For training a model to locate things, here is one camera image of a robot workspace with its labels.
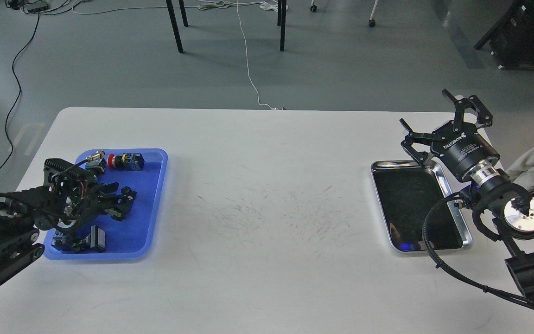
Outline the black gripper body on right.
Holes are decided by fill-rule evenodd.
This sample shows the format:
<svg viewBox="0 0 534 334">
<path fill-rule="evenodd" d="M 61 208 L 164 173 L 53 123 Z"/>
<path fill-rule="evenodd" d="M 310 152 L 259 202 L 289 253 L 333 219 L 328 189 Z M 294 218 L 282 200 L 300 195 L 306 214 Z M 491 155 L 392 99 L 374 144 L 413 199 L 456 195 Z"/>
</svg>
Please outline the black gripper body on right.
<svg viewBox="0 0 534 334">
<path fill-rule="evenodd" d="M 453 123 L 447 122 L 432 135 L 436 139 L 432 142 L 432 154 L 460 182 L 470 181 L 470 170 L 481 161 L 489 161 L 493 166 L 499 161 L 499 153 L 472 123 L 463 123 L 454 131 Z"/>
</svg>

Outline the black gripper body on left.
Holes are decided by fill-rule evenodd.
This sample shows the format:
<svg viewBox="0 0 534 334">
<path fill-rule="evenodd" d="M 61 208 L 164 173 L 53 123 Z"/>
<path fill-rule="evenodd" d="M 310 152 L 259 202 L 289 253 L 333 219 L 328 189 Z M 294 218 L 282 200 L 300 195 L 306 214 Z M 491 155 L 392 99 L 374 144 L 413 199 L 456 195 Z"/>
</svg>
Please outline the black gripper body on left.
<svg viewBox="0 0 534 334">
<path fill-rule="evenodd" d="M 60 158 L 49 158 L 44 162 L 44 186 L 53 196 L 51 215 L 42 220 L 42 230 L 75 231 L 78 227 L 93 222 L 105 214 L 102 184 L 98 182 L 96 170 L 82 167 L 101 159 L 85 158 L 70 163 Z"/>
</svg>

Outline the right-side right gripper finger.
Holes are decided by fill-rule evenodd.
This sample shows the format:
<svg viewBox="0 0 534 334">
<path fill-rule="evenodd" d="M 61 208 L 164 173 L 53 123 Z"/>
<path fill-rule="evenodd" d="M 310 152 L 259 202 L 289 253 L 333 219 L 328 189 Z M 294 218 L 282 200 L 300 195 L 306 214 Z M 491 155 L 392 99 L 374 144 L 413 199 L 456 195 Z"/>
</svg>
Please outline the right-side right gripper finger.
<svg viewBox="0 0 534 334">
<path fill-rule="evenodd" d="M 442 90 L 442 95 L 454 104 L 454 120 L 442 126 L 443 135 L 473 135 L 480 128 L 492 126 L 492 114 L 476 95 L 457 97 L 447 89 Z M 465 113 L 474 114 L 477 117 L 476 123 L 465 122 Z"/>
<path fill-rule="evenodd" d="M 413 144 L 422 144 L 424 146 L 432 147 L 433 142 L 441 142 L 442 136 L 439 133 L 418 133 L 413 131 L 407 122 L 401 118 L 400 124 L 406 129 L 407 135 L 401 142 L 403 150 L 420 166 L 426 167 L 433 158 L 442 158 L 442 154 L 431 150 L 430 152 L 420 152 L 413 148 Z"/>
</svg>

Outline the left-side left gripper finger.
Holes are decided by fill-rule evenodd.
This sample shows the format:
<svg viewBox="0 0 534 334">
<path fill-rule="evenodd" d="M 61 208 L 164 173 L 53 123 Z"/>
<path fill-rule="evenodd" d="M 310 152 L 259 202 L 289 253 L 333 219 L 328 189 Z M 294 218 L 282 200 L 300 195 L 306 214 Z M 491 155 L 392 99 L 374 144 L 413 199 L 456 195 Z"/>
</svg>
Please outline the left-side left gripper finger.
<svg viewBox="0 0 534 334">
<path fill-rule="evenodd" d="M 136 199 L 136 196 L 137 192 L 129 186 L 125 186 L 115 192 L 102 193 L 100 195 L 100 203 L 104 205 L 127 205 L 131 204 Z"/>
<path fill-rule="evenodd" d="M 100 208 L 101 214 L 108 214 L 110 218 L 116 221 L 123 221 L 131 211 L 130 204 L 118 204 L 110 206 L 102 206 Z"/>
</svg>

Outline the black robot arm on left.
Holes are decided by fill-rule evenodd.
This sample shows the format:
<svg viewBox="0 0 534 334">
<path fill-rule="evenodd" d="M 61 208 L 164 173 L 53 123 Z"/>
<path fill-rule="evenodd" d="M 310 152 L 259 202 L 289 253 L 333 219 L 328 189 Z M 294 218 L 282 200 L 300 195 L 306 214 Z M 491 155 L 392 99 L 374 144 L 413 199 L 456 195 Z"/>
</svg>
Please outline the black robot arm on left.
<svg viewBox="0 0 534 334">
<path fill-rule="evenodd" d="M 101 151 L 74 164 L 49 158 L 42 186 L 0 193 L 0 286 L 43 255 L 40 231 L 55 230 L 51 244 L 59 251 L 106 249 L 102 228 L 94 225 L 84 237 L 77 230 L 104 214 L 124 220 L 136 192 L 117 182 L 99 182 L 103 162 Z"/>
</svg>

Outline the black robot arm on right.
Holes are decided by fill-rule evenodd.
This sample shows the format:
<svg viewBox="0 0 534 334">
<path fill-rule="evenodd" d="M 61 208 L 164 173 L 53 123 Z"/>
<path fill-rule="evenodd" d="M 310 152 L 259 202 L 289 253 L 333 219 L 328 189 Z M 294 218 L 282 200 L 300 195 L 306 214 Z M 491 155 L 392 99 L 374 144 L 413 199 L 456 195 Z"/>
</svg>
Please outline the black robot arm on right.
<svg viewBox="0 0 534 334">
<path fill-rule="evenodd" d="M 442 94 L 454 104 L 453 120 L 430 133 L 419 133 L 400 119 L 406 130 L 401 146 L 420 167 L 438 158 L 458 181 L 468 183 L 460 192 L 439 199 L 428 212 L 422 225 L 424 248 L 436 268 L 485 293 L 534 311 L 534 252 L 524 252 L 517 245 L 517 240 L 534 239 L 534 193 L 513 183 L 505 171 L 496 167 L 500 155 L 480 133 L 481 128 L 492 125 L 492 114 L 483 102 L 475 95 L 455 97 L 446 89 Z M 451 201 L 472 211 L 473 224 L 485 237 L 504 243 L 511 255 L 506 266 L 519 295 L 477 283 L 451 268 L 436 253 L 428 237 L 429 221 L 439 207 Z"/>
</svg>

